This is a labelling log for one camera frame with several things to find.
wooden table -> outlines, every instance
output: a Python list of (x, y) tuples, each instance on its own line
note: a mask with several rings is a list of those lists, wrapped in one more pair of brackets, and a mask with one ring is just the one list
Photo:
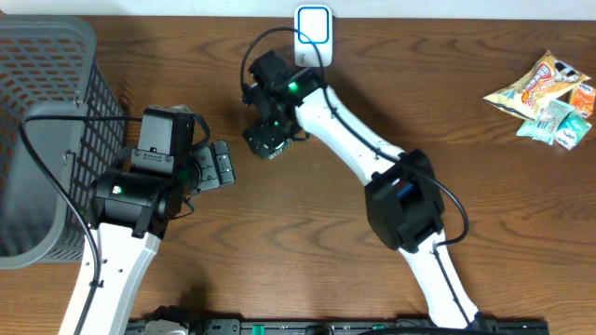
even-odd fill
[[(133, 316), (177, 304), (245, 318), (424, 315), (404, 259), (382, 246), (356, 177), (319, 140), (261, 161), (241, 139), (257, 112), (239, 100), (250, 41), (288, 19), (85, 18), (97, 59), (131, 114), (187, 104), (229, 142), (236, 184), (196, 198), (169, 225)], [(596, 320), (596, 141), (568, 152), (517, 138), (521, 120), (482, 97), (525, 74), (547, 48), (596, 75), (592, 22), (335, 21), (329, 82), (358, 117), (406, 150), (420, 148), (465, 204), (466, 241), (450, 248), (469, 297), (487, 315), (548, 320), (552, 334), (587, 334)], [(292, 62), (288, 33), (274, 48)], [(139, 126), (131, 125), (135, 143)], [(461, 218), (447, 204), (448, 236)], [(55, 333), (77, 264), (0, 275), (0, 332)]]

gray mesh basket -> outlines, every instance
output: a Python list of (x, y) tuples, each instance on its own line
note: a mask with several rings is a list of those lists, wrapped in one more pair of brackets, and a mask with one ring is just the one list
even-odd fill
[[(96, 45), (76, 18), (0, 18), (0, 269), (82, 257), (82, 232), (17, 133), (26, 114), (122, 114), (95, 61)], [(35, 121), (27, 131), (86, 210), (89, 185), (122, 147), (124, 122)]]

black cable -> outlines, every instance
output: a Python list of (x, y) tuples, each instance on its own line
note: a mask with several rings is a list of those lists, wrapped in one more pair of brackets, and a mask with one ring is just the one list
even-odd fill
[(81, 311), (81, 316), (78, 319), (78, 323), (76, 324), (76, 329), (74, 330), (74, 334), (78, 335), (85, 324), (85, 319), (87, 318), (87, 314), (89, 308), (91, 307), (91, 302), (93, 301), (93, 297), (95, 296), (95, 291), (97, 286), (100, 282), (100, 274), (102, 272), (102, 262), (100, 260), (100, 252), (97, 248), (97, 244), (93, 239), (93, 235), (91, 234), (91, 230), (85, 223), (83, 216), (76, 208), (75, 202), (73, 199), (68, 195), (66, 190), (62, 187), (60, 182), (56, 179), (56, 177), (51, 173), (51, 171), (47, 168), (44, 162), (41, 160), (37, 152), (35, 151), (34, 147), (32, 146), (31, 142), (29, 141), (29, 136), (27, 136), (27, 130), (25, 129), (25, 125), (29, 121), (35, 120), (71, 120), (71, 121), (142, 121), (140, 117), (130, 117), (130, 116), (70, 116), (70, 115), (32, 115), (32, 116), (25, 116), (19, 123), (19, 134), (20, 139), (22, 140), (25, 149), (37, 165), (37, 167), (41, 170), (44, 176), (47, 178), (49, 183), (56, 189), (60, 197), (64, 200), (68, 208), (74, 213), (77, 221), (80, 223), (81, 228), (83, 229), (83, 233), (87, 238), (89, 243), (89, 248), (91, 249), (91, 254), (93, 256), (93, 279), (89, 284), (89, 294), (87, 295), (87, 299), (85, 300), (85, 305), (83, 306), (83, 310)]
[(205, 137), (203, 137), (203, 140), (193, 144), (193, 152), (198, 153), (209, 144), (210, 132), (209, 126), (207, 126), (207, 122), (205, 122), (203, 116), (199, 114), (193, 114), (193, 119), (195, 120), (195, 122), (198, 123), (199, 126), (201, 126), (201, 128), (203, 129), (203, 133), (205, 133)]
[(457, 209), (459, 209), (461, 215), (462, 215), (462, 219), (464, 220), (464, 230), (462, 232), (461, 235), (459, 235), (456, 238), (453, 239), (449, 239), (443, 242), (439, 242), (437, 244), (435, 244), (433, 246), (433, 254), (435, 256), (435, 258), (437, 259), (437, 263), (439, 264), (440, 270), (443, 274), (443, 277), (445, 279), (445, 281), (447, 282), (447, 286), (449, 287), (449, 290), (451, 291), (453, 297), (454, 297), (454, 302), (457, 305), (457, 308), (459, 309), (459, 311), (461, 312), (462, 316), (464, 317), (464, 319), (466, 320), (467, 324), (470, 325), (470, 321), (464, 311), (463, 306), (461, 305), (461, 302), (459, 301), (459, 299), (457, 298), (457, 295), (455, 294), (455, 290), (454, 287), (451, 283), (451, 281), (449, 280), (449, 277), (447, 276), (447, 273), (445, 271), (445, 268), (442, 264), (442, 261), (440, 261), (440, 255), (439, 252), (437, 251), (438, 247), (441, 246), (449, 246), (458, 242), (461, 242), (464, 238), (466, 238), (467, 236), (467, 232), (469, 231), (469, 220), (467, 218), (467, 213), (466, 210), (464, 209), (464, 206), (462, 205), (462, 203), (457, 199), (457, 197), (455, 197), (455, 194), (453, 194), (445, 185), (443, 185), (442, 183), (440, 183), (439, 181), (437, 181), (436, 179), (428, 176), (427, 174), (425, 174), (424, 172), (422, 172), (421, 170), (419, 170), (416, 167), (413, 167), (411, 165), (405, 164), (403, 162), (400, 162), (399, 159), (397, 157), (391, 156), (389, 154), (386, 154), (385, 152), (383, 152), (381, 150), (381, 148), (378, 148), (376, 146), (374, 146), (374, 144), (369, 143), (368, 141), (366, 141), (366, 139), (364, 139), (360, 134), (358, 134), (358, 132), (356, 130), (354, 130), (345, 120), (344, 118), (339, 115), (337, 113), (337, 108), (335, 106), (333, 106), (333, 104), (331, 103), (330, 99), (329, 99), (329, 95), (327, 94), (327, 81), (325, 80), (325, 71), (324, 71), (324, 67), (323, 67), (323, 61), (322, 61), (322, 57), (320, 56), (320, 51), (318, 50), (318, 47), (315, 43), (312, 42), (312, 40), (306, 36), (304, 33), (298, 31), (295, 28), (290, 28), (290, 27), (277, 27), (277, 28), (273, 28), (273, 29), (269, 29), (268, 31), (262, 33), (261, 35), (259, 35), (249, 46), (249, 49), (246, 51), (246, 53), (244, 54), (244, 57), (242, 58), (242, 62), (240, 63), (240, 87), (242, 89), (243, 93), (246, 93), (246, 87), (248, 87), (248, 84), (246, 84), (244, 82), (244, 68), (246, 66), (246, 60), (249, 56), (249, 54), (251, 53), (252, 49), (254, 48), (254, 46), (261, 41), (265, 36), (274, 33), (274, 32), (295, 32), (298, 33), (304, 37), (306, 37), (306, 39), (308, 40), (308, 42), (313, 46), (313, 48), (315, 49), (315, 51), (317, 52), (317, 58), (318, 58), (318, 67), (320, 69), (320, 78), (321, 78), (321, 88), (323, 88), (323, 97), (325, 98), (325, 102), (327, 103), (327, 107), (330, 109), (332, 116), (335, 117), (339, 123), (342, 124), (342, 126), (348, 131), (350, 132), (354, 137), (356, 137), (360, 142), (362, 142), (362, 144), (364, 144), (367, 148), (369, 148), (371, 151), (373, 151), (376, 155), (383, 157), (384, 159), (388, 160), (389, 162), (392, 162), (394, 164), (398, 164), (398, 163), (402, 163), (404, 166), (408, 167), (409, 169), (411, 169), (412, 171), (414, 171), (414, 173), (416, 173), (416, 175), (418, 175), (419, 177), (422, 177), (424, 179), (426, 179), (427, 181), (432, 182), (433, 184), (435, 184), (437, 187), (439, 187), (443, 192), (445, 192), (445, 194), (447, 194), (447, 196), (449, 196), (449, 198), (454, 202), (455, 206), (457, 207)]
[(189, 215), (193, 214), (195, 212), (195, 205), (193, 204), (193, 202), (191, 201), (191, 199), (194, 196), (195, 195), (191, 195), (190, 197), (183, 198), (183, 202), (188, 207), (188, 209), (190, 209), (190, 212), (189, 213), (186, 213), (186, 214), (183, 214), (183, 215), (175, 216), (175, 217), (171, 218), (170, 220), (178, 220), (178, 219), (181, 219), (183, 217), (186, 217), (186, 216), (189, 216)]
[(335, 335), (335, 329), (331, 326), (325, 326), (316, 330), (313, 335)]
[(383, 328), (361, 332), (358, 335), (400, 335), (400, 334), (433, 334), (433, 335), (499, 335), (495, 332), (457, 329), (457, 328), (418, 328), (418, 327), (398, 327)]
[(305, 136), (303, 138), (296, 137), (295, 135), (291, 137), (292, 141), (306, 141), (310, 138), (310, 134), (305, 132)]
[(109, 168), (121, 169), (124, 166), (124, 164), (129, 160), (134, 149), (136, 148), (133, 148), (131, 146), (126, 146), (120, 149), (120, 151), (112, 159), (112, 163), (110, 163)]

